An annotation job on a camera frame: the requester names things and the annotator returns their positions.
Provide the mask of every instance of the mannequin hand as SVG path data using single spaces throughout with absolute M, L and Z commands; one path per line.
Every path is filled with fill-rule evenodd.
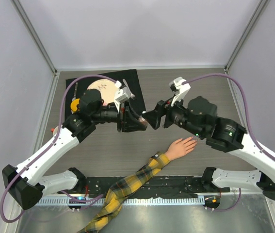
M 195 146 L 196 140 L 193 140 L 193 137 L 181 138 L 170 145 L 165 155 L 170 161 L 173 161 L 193 151 Z

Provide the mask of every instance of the yellow object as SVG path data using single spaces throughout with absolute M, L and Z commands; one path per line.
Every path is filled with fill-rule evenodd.
M 114 183 L 108 190 L 103 209 L 95 215 L 92 221 L 89 222 L 85 228 L 77 233 L 99 232 L 118 215 L 121 210 L 122 203 L 133 195 L 151 177 L 161 171 L 161 169 L 168 163 L 170 163 L 170 160 L 166 157 L 166 155 L 157 152 L 157 154 L 152 156 L 148 163 L 136 173 L 133 173 Z
M 80 99 L 75 99 L 75 100 L 72 101 L 72 103 L 70 104 L 70 109 L 71 109 L 73 112 L 76 112 L 76 111 L 78 110 L 79 100 L 80 100 Z

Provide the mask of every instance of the cable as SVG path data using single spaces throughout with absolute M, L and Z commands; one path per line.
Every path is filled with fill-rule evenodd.
M 88 186 L 86 185 L 85 187 L 85 194 L 84 194 L 84 199 L 86 200 L 86 197 L 88 195 Z
M 194 79 L 191 79 L 189 81 L 185 81 L 182 84 L 185 85 L 187 83 L 192 83 L 194 81 L 198 81 L 198 80 L 204 79 L 204 78 L 209 78 L 209 77 L 212 77 L 212 76 L 228 78 L 228 79 L 232 80 L 238 86 L 238 88 L 239 88 L 239 90 L 241 92 L 242 98 L 243 98 L 243 102 L 244 102 L 245 116 L 246 116 L 246 123 L 247 123 L 248 133 L 251 136 L 251 138 L 252 138 L 253 142 L 255 143 L 256 147 L 258 147 L 260 149 L 260 152 L 264 153 L 267 157 L 269 157 L 270 159 L 272 159 L 275 162 L 275 157 L 272 156 L 269 152 L 267 152 L 267 151 L 264 150 L 264 148 L 259 144 L 259 142 L 257 141 L 256 137 L 253 134 L 253 130 L 252 130 L 252 127 L 251 127 L 251 124 L 250 124 L 250 120 L 249 120 L 248 105 L 247 105 L 247 100 L 246 100 L 246 97 L 245 97 L 245 93 L 244 93 L 244 90 L 241 87 L 240 83 L 236 79 L 232 78 L 231 76 L 229 76 L 227 74 L 210 73 L 210 74 L 205 74 L 205 75 L 198 76 L 198 77 L 196 77 Z
M 103 197 L 103 194 L 97 196 L 96 198 L 93 198 L 93 199 L 91 199 L 91 200 L 86 201 L 86 202 L 91 202 L 91 203 L 90 203 L 89 205 L 86 205 L 86 206 L 81 207 L 80 210 L 85 210 L 85 209 L 89 208 L 90 206 L 92 206 L 92 205 L 94 205 L 95 203 L 97 203 L 102 197 Z M 85 201 L 82 201 L 82 200 L 79 200 L 79 199 L 77 199 L 77 201 L 78 201 L 78 202 L 85 203 Z M 57 219 L 58 217 L 60 217 L 60 216 L 62 216 L 62 215 L 64 215 L 64 214 L 66 214 L 67 212 L 70 212 L 70 209 L 68 209 L 68 210 L 66 210 L 66 211 L 63 211 L 63 212 L 60 213 L 59 215 L 57 215 L 57 216 L 55 216 L 54 218 L 49 219 L 49 220 L 39 220 L 39 219 L 36 219 L 36 218 L 34 218 L 34 217 L 32 217 L 32 216 L 30 216 L 30 218 L 31 218 L 32 220 L 34 220 L 34 221 L 37 221 L 37 222 L 47 223 L 47 222 L 51 222 L 51 221 Z
M 234 205 L 230 206 L 229 208 L 226 208 L 226 209 L 221 209 L 221 210 L 218 210 L 218 209 L 212 209 L 212 208 L 209 208 L 207 207 L 208 209 L 211 209 L 212 211 L 216 211 L 216 212 L 225 212 L 225 211 L 228 211 L 228 210 L 232 210 L 234 209 L 237 204 L 240 202 L 241 200 L 241 195 L 242 195 L 242 192 L 241 192 L 241 189 L 239 188 L 239 197 L 238 199 L 236 200 L 236 202 L 234 203 Z
M 95 77 L 95 78 L 101 78 L 101 79 L 108 79 L 114 83 L 116 83 L 116 81 L 114 79 L 111 79 L 109 77 L 106 77 L 104 75 L 99 75 L 99 74 L 96 74 L 96 75 L 84 75 L 84 76 L 81 76 L 79 78 L 76 78 L 65 90 L 64 94 L 63 94 L 63 97 L 62 97 L 62 101 L 61 101 L 61 107 L 60 107 L 60 114 L 59 114 L 59 123 L 58 123 L 58 131 L 55 135 L 55 138 L 54 140 L 52 141 L 52 143 L 45 149 L 43 150 L 36 158 L 34 158 L 32 161 L 30 161 L 12 180 L 11 182 L 7 185 L 7 188 L 5 189 L 2 197 L 1 197 L 1 200 L 0 200 L 0 216 L 2 218 L 2 220 L 6 223 L 13 223 L 15 221 L 18 221 L 21 216 L 24 214 L 24 210 L 21 211 L 20 215 L 18 217 L 16 217 L 15 219 L 12 219 L 12 220 L 9 220 L 6 218 L 5 216 L 5 213 L 4 213 L 4 209 L 3 209 L 3 205 L 4 205 L 4 201 L 6 199 L 6 196 L 8 194 L 8 191 L 10 190 L 10 188 L 12 187 L 12 185 L 16 182 L 16 180 L 23 174 L 24 171 L 26 171 L 33 163 L 35 163 L 39 158 L 41 158 L 41 156 L 43 156 L 54 144 L 55 142 L 57 141 L 57 139 L 59 138 L 60 136 L 60 132 L 61 132 L 61 124 L 62 124 L 62 118 L 63 118 L 63 107 L 64 107 L 64 101 L 65 101 L 65 98 L 66 98 L 66 95 L 68 93 L 68 91 L 70 90 L 70 88 L 78 81 L 80 81 L 81 79 L 85 79 L 85 78 L 90 78 L 90 77 Z
M 92 206 L 92 205 L 94 205 L 95 203 L 97 203 L 98 200 L 100 200 L 102 197 L 103 197 L 103 195 L 101 194 L 101 195 L 97 196 L 96 198 L 91 199 L 91 201 L 92 201 L 91 204 L 86 205 L 86 206 L 84 206 L 84 207 L 81 207 L 79 210 L 85 210 L 85 209 L 89 208 L 90 206 Z M 33 221 L 36 221 L 36 222 L 41 222 L 41 223 L 52 222 L 53 220 L 57 219 L 58 217 L 60 217 L 60 216 L 62 216 L 62 215 L 64 215 L 64 214 L 66 214 L 66 213 L 68 213 L 68 212 L 70 212 L 70 211 L 71 211 L 70 209 L 65 210 L 65 211 L 63 211 L 62 213 L 58 214 L 57 216 L 55 216 L 54 218 L 49 219 L 49 220 L 39 220 L 39 219 L 36 219 L 36 218 L 33 217 L 33 214 L 34 214 L 34 213 L 31 212 L 31 213 L 30 213 L 30 216 L 28 217 L 28 219 L 26 220 L 26 222 L 25 222 L 25 224 L 24 224 L 22 233 L 25 232 L 26 227 L 27 227 L 27 225 L 29 224 L 30 220 L 33 220 Z

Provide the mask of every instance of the black mat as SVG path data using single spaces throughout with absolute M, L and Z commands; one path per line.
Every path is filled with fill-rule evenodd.
M 116 81 L 120 81 L 122 84 L 123 79 L 125 79 L 129 85 L 129 88 L 131 92 L 136 96 L 134 100 L 130 99 L 130 104 L 132 108 L 135 110 L 136 113 L 142 114 L 143 111 L 146 110 L 145 102 L 142 94 L 141 87 L 139 85 L 137 70 L 135 69 L 129 69 L 129 70 L 122 70 L 122 71 L 116 71 L 116 72 L 109 72 L 104 73 L 102 75 L 105 75 L 109 78 L 115 79 Z M 87 87 L 95 82 L 96 80 L 99 80 L 100 78 L 86 78 L 78 82 L 77 92 L 76 92 L 76 98 L 80 98 L 80 96 L 86 91 Z M 66 80 L 66 87 L 68 87 L 72 81 L 75 79 L 67 79 Z M 66 100 L 65 100 L 65 119 L 71 115 L 71 109 L 70 104 L 72 102 L 72 99 L 74 98 L 74 92 L 75 92 L 76 85 L 73 85 L 71 89 L 68 91 Z
M 106 197 L 109 188 L 124 177 L 86 177 L 85 186 L 88 187 L 90 198 L 103 194 Z M 217 188 L 206 190 L 202 184 L 202 177 L 194 176 L 155 176 L 146 182 L 129 199 L 181 199 L 197 198 L 197 193 L 222 193 L 230 192 L 230 188 Z M 66 190 L 67 193 L 76 194 L 75 191 Z

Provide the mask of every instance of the black cloth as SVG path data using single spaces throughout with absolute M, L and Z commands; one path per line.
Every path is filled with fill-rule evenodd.
M 115 72 L 109 72 L 101 74 L 104 76 L 107 76 L 109 78 L 112 78 L 116 81 L 120 81 L 122 84 L 123 79 L 125 79 L 129 85 L 129 89 L 131 92 L 135 95 L 135 99 L 130 99 L 130 105 L 134 109 L 134 111 L 141 115 L 143 111 L 146 110 L 145 102 L 141 90 L 141 86 L 139 85 L 137 70 L 135 69 L 129 69 L 129 70 L 122 70 L 122 71 L 115 71 Z M 76 99 L 80 98 L 81 95 L 86 91 L 88 86 L 99 80 L 100 78 L 90 77 L 83 80 L 80 80 L 78 82 L 77 86 L 77 92 L 76 92 Z M 66 80 L 66 88 L 74 81 L 75 79 L 67 79 Z M 74 92 L 75 92 L 76 84 L 74 84 L 70 90 L 67 93 L 66 99 L 65 99 L 65 119 L 71 115 L 71 109 L 70 104 L 72 102 L 72 99 L 74 98 Z

